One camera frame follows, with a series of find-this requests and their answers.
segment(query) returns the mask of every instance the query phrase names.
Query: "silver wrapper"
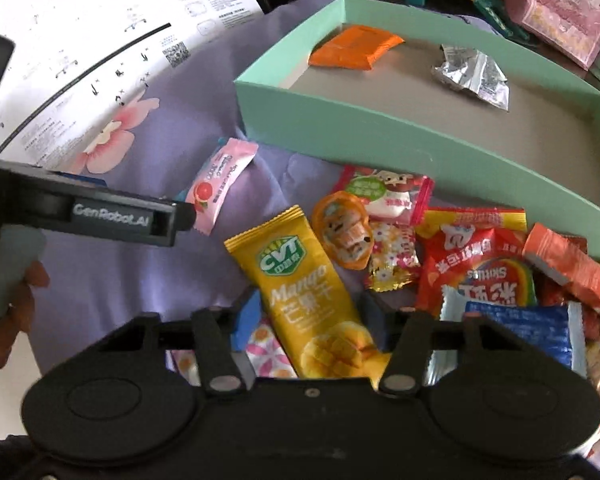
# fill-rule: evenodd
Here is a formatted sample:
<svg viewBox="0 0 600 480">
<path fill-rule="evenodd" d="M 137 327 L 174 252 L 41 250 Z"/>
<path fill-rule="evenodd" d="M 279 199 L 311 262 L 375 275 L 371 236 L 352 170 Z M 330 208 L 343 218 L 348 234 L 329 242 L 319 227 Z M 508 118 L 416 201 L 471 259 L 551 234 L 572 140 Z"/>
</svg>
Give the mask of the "silver wrapper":
<svg viewBox="0 0 600 480">
<path fill-rule="evenodd" d="M 474 48 L 442 45 L 445 62 L 433 75 L 455 90 L 469 90 L 502 110 L 509 110 L 507 78 L 492 57 Z"/>
</svg>

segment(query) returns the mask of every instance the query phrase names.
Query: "black circular cover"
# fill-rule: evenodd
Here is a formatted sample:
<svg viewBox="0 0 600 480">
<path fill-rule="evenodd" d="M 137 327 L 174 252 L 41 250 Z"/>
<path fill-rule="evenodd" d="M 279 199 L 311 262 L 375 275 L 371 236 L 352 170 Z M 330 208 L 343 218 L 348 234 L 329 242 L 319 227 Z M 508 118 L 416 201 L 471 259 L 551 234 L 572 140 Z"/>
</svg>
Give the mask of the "black circular cover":
<svg viewBox="0 0 600 480">
<path fill-rule="evenodd" d="M 600 398 L 586 380 L 523 351 L 484 352 L 440 379 L 429 399 L 454 440 L 516 461 L 571 452 L 600 422 Z"/>
<path fill-rule="evenodd" d="M 33 442 L 69 462 L 125 462 L 159 447 L 193 416 L 179 375 L 123 353 L 61 366 L 22 403 Z"/>
</svg>

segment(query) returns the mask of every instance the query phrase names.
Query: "purple tablecloth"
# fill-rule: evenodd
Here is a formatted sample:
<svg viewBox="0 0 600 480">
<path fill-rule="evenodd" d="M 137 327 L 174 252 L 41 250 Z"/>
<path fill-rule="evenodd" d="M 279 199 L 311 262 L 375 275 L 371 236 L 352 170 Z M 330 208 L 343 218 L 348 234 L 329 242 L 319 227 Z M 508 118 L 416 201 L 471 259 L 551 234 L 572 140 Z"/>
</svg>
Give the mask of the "purple tablecloth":
<svg viewBox="0 0 600 480">
<path fill-rule="evenodd" d="M 120 126 L 132 129 L 135 137 L 126 130 L 110 136 L 112 144 L 128 152 L 102 176 L 109 187 L 151 196 L 176 196 L 189 187 L 219 137 L 244 137 L 234 79 L 330 1 L 299 0 L 280 7 L 229 31 L 152 83 L 142 96 L 141 102 L 151 99 L 146 113 Z M 468 21 L 489 29 L 481 20 Z M 99 163 L 92 157 L 84 171 L 101 171 L 103 160 L 104 166 L 111 165 L 110 156 Z M 260 146 L 230 189 L 210 237 L 192 230 L 178 234 L 174 248 L 156 248 L 47 233 L 43 263 L 52 285 L 36 292 L 30 334 L 42 372 L 141 312 L 185 319 L 195 309 L 230 305 L 248 281 L 222 242 L 296 203 L 310 213 L 340 171 L 336 164 Z M 360 291 L 360 276 L 343 270 L 340 275 L 352 294 Z"/>
</svg>

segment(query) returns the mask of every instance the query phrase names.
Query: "screw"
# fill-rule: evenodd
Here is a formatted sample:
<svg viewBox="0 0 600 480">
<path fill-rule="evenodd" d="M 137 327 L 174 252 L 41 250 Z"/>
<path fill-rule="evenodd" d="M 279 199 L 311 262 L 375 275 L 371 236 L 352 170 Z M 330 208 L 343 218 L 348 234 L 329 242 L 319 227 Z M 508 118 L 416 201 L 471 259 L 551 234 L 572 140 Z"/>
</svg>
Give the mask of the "screw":
<svg viewBox="0 0 600 480">
<path fill-rule="evenodd" d="M 216 392 L 232 392 L 240 388 L 242 381 L 235 375 L 221 375 L 209 381 L 209 386 Z"/>
<path fill-rule="evenodd" d="M 394 374 L 388 376 L 382 385 L 392 392 L 408 392 L 416 386 L 416 379 L 408 375 Z"/>
</svg>

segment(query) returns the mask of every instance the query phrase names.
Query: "white paper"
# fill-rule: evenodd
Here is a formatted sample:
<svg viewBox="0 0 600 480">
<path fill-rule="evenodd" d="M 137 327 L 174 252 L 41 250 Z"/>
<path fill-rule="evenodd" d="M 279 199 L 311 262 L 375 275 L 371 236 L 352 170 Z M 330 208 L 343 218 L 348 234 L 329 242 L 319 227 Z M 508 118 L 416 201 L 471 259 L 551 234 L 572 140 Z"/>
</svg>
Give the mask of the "white paper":
<svg viewBox="0 0 600 480">
<path fill-rule="evenodd" d="M 16 44 L 0 158 L 61 169 L 158 73 L 261 13 L 255 0 L 0 0 L 0 34 Z"/>
</svg>

